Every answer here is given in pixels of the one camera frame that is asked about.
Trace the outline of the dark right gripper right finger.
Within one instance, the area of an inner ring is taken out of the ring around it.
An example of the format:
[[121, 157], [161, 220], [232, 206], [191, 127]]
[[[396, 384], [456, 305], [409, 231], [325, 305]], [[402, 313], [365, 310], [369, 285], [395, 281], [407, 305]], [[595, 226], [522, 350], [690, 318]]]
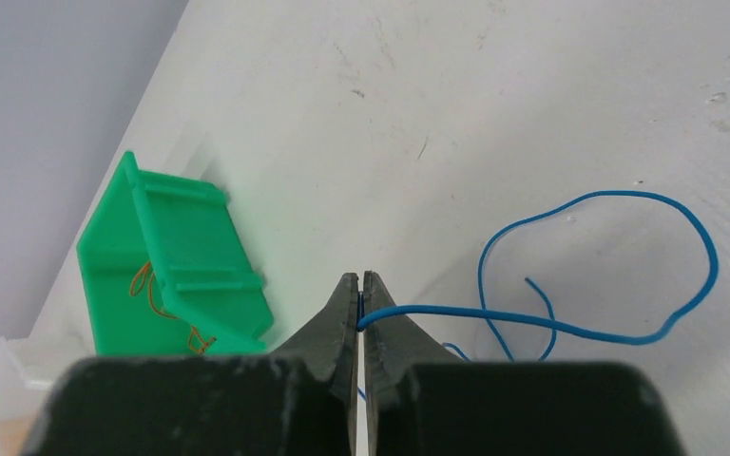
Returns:
[[650, 380], [613, 362], [467, 362], [363, 281], [373, 455], [681, 455]]

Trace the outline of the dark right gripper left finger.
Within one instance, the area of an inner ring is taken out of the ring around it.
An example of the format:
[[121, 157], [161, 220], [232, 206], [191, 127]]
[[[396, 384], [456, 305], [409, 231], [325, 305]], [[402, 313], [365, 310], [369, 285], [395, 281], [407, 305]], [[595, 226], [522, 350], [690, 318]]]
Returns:
[[90, 357], [52, 389], [24, 455], [352, 455], [358, 278], [258, 355]]

